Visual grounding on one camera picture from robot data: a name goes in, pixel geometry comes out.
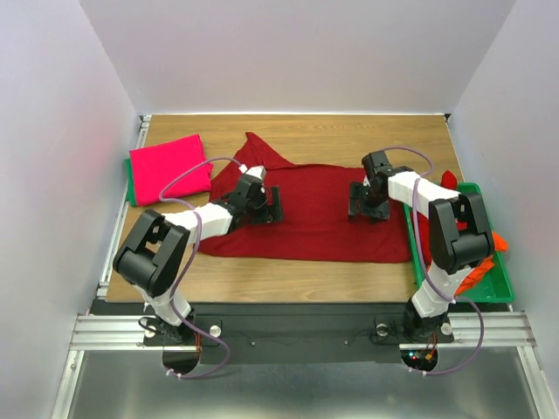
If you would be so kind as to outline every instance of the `wooden table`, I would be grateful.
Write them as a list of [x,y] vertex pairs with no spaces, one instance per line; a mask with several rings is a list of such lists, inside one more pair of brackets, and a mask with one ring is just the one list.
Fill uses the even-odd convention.
[[[253,131],[294,163],[358,167],[364,155],[391,145],[428,154],[435,163],[432,180],[450,169],[461,178],[443,116],[380,115],[156,115],[146,146],[200,134],[208,158],[233,156]],[[420,157],[390,151],[390,162],[417,172],[427,169]],[[217,161],[212,175],[226,162]],[[208,194],[192,196],[195,205]],[[159,212],[184,210],[179,204],[153,205]],[[145,208],[128,208],[121,241]],[[196,256],[180,291],[189,301],[309,302],[405,301],[415,291],[411,263],[372,264],[264,258]],[[113,272],[107,301],[142,301],[140,294]]]

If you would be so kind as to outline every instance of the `pink towel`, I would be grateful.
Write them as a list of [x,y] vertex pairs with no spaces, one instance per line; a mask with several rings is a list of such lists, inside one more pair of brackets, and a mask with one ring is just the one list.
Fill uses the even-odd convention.
[[[204,149],[198,134],[158,146],[131,150],[130,162],[138,206],[157,203],[163,188],[204,160]],[[209,163],[195,170],[169,189],[165,197],[175,198],[211,190],[211,169]]]

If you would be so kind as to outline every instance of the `red object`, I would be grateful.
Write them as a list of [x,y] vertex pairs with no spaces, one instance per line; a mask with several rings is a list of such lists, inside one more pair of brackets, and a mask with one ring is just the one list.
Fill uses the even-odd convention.
[[[246,225],[229,235],[208,238],[200,251],[227,257],[384,263],[410,260],[401,203],[390,203],[389,221],[371,224],[366,217],[348,221],[349,184],[362,182],[363,168],[295,165],[256,134],[246,133],[246,138],[235,158],[247,167],[266,167],[266,185],[279,186],[284,220]],[[239,176],[237,165],[229,164],[211,182],[210,199],[233,190]]]
[[[189,168],[205,161],[198,134],[166,142],[158,146],[130,151],[132,177],[138,206],[159,202],[159,194],[173,179]],[[195,170],[173,185],[166,198],[194,195],[211,189],[211,164]]]

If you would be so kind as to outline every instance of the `purple cable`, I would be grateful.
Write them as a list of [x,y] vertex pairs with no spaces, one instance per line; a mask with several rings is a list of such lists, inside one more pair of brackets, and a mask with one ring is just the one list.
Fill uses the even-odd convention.
[[[425,276],[425,280],[427,281],[427,283],[429,284],[429,286],[432,288],[432,290],[434,292],[437,293],[437,295],[442,298],[445,301],[448,301],[449,303],[451,302],[455,302],[454,298],[449,298],[447,296],[445,296],[432,282],[431,277],[429,277],[429,272],[427,271],[427,266],[425,265],[425,261],[423,258],[423,249],[421,246],[421,240],[419,238],[419,223],[418,223],[418,186],[419,186],[419,182],[421,181],[421,178],[423,178],[424,176],[430,175],[433,172],[434,169],[434,165],[433,162],[431,161],[431,159],[429,157],[427,157],[426,155],[424,155],[423,153],[421,153],[420,151],[417,151],[414,148],[409,148],[406,146],[393,146],[393,147],[387,147],[387,148],[383,148],[383,150],[381,151],[386,151],[386,150],[394,150],[394,149],[398,149],[398,150],[406,150],[406,151],[411,151],[412,153],[415,153],[416,155],[420,155],[421,157],[423,157],[424,159],[427,160],[427,162],[429,163],[429,170],[427,170],[426,172],[420,174],[419,178],[414,182],[413,184],[413,195],[411,196],[411,215],[413,218],[413,231],[415,234],[415,240],[416,240],[416,246],[418,248],[418,255],[419,255],[419,263],[421,264],[421,269],[423,270],[423,274]],[[470,357],[465,360],[464,362],[462,362],[461,364],[459,364],[456,367],[452,367],[452,368],[448,368],[445,369],[443,371],[431,371],[431,372],[427,372],[427,371],[421,371],[418,369],[414,369],[414,368],[410,368],[410,371],[416,371],[420,374],[425,374],[425,375],[445,375],[445,374],[451,374],[454,373],[456,371],[459,371],[460,369],[462,369],[463,367],[465,367],[466,365],[470,364],[470,362],[472,362],[476,356],[478,356],[478,353],[480,352],[481,349],[481,345],[483,344],[483,337],[485,335],[485,323],[483,321],[483,315],[481,314],[481,310],[480,308],[473,302],[471,301],[468,297],[459,297],[458,301],[465,301],[466,303],[468,303],[470,306],[472,306],[473,310],[478,314],[478,317],[480,318],[480,339],[478,340],[478,344],[475,347],[475,349],[473,350],[473,353],[470,355]]]
[[[161,191],[161,193],[159,194],[159,201],[161,201],[162,203],[181,203],[182,205],[186,205],[190,210],[194,209],[194,206],[191,205],[190,203],[184,201],[183,199],[179,199],[179,198],[165,198],[164,195],[165,193],[173,187],[173,185],[175,185],[177,182],[179,182],[181,179],[183,179],[185,176],[189,175],[190,173],[194,172],[195,170],[201,168],[202,166],[212,162],[212,161],[216,161],[216,160],[228,160],[228,161],[232,161],[236,164],[238,164],[239,166],[241,166],[241,162],[233,159],[231,157],[214,157],[212,159],[208,159],[206,161],[202,161],[201,163],[197,164],[196,166],[194,166],[193,168],[188,169],[186,172],[182,173],[181,175],[179,175],[175,180],[173,180],[172,182],[170,182],[165,188],[163,188],[163,190]],[[205,338],[209,339],[209,340],[213,340],[214,342],[216,342],[219,346],[221,346],[223,349],[225,349],[225,357],[222,359],[222,361],[217,364],[215,367],[204,371],[200,374],[193,374],[193,375],[182,375],[182,374],[177,374],[175,371],[173,371],[172,369],[166,369],[167,374],[173,375],[176,378],[179,378],[181,380],[192,380],[192,379],[196,379],[196,378],[203,378],[203,377],[207,377],[210,374],[215,373],[216,371],[218,371],[221,367],[223,367],[231,358],[231,349],[229,348],[229,345],[227,345],[224,341],[222,341],[219,338],[214,338],[213,336],[211,336],[209,333],[205,332],[204,330],[200,329],[199,327],[194,326],[192,323],[190,323],[188,320],[186,320],[182,314],[179,313],[179,311],[176,309],[175,306],[175,301],[174,301],[174,297],[175,297],[175,293],[176,290],[178,289],[178,286],[181,284],[181,281],[183,281],[184,276],[186,275],[187,270],[190,268],[190,266],[192,265],[192,262],[194,261],[194,256],[197,254],[198,252],[198,248],[200,247],[200,241],[202,238],[202,218],[200,217],[200,215],[194,211],[194,215],[196,216],[196,220],[197,220],[197,231],[196,231],[196,242],[194,242],[194,246],[192,247],[192,252],[190,253],[189,256],[189,260],[186,262],[186,265],[184,266],[183,270],[181,271],[181,273],[179,273],[178,277],[176,277],[175,282],[173,283],[173,285],[171,286],[171,293],[170,293],[170,306],[171,309],[173,310],[173,313],[175,313],[175,315],[182,321],[182,323],[184,323],[184,325],[186,325],[190,330],[192,330],[195,333],[201,334],[202,336],[204,336]]]

